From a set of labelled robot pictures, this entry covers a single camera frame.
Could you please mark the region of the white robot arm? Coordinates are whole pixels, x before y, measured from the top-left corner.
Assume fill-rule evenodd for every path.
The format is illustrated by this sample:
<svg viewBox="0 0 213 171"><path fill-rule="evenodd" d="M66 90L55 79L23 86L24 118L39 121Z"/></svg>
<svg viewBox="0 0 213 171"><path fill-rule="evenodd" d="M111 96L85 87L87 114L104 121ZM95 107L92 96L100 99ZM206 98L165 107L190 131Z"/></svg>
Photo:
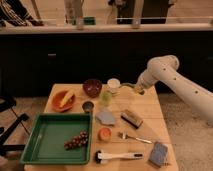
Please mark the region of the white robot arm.
<svg viewBox="0 0 213 171"><path fill-rule="evenodd" d="M213 126L213 93L179 74L178 68L179 60L174 55L154 57L138 77L134 90L142 92L161 81Z"/></svg>

